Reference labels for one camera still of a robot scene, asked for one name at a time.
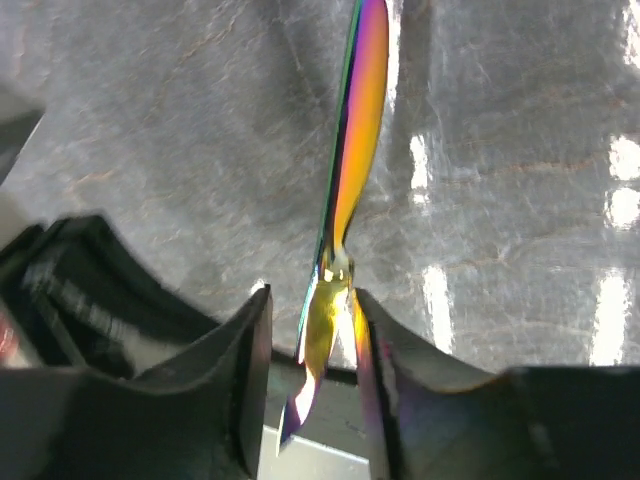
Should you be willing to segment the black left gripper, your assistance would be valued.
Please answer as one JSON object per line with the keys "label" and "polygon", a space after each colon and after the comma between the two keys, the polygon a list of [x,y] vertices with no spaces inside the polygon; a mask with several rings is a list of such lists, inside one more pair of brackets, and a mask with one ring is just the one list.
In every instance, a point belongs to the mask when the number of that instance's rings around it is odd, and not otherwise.
{"label": "black left gripper", "polygon": [[219,326],[137,262],[99,214],[33,224],[1,248],[1,299],[46,363],[135,378]]}

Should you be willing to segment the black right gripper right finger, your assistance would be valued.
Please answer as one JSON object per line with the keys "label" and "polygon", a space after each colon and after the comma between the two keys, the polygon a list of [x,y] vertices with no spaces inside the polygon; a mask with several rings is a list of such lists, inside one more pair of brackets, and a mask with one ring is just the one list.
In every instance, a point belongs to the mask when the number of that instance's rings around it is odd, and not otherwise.
{"label": "black right gripper right finger", "polygon": [[375,479],[635,479],[639,369],[529,365],[491,374],[357,290],[357,380]]}

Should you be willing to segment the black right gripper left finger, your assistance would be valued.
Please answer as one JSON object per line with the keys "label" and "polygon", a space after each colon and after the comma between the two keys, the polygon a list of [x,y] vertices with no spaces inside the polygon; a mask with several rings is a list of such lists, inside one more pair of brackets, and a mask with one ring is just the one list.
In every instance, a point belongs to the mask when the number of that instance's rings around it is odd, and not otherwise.
{"label": "black right gripper left finger", "polygon": [[88,368],[1,373],[5,479],[253,479],[272,344],[269,288],[133,380]]}

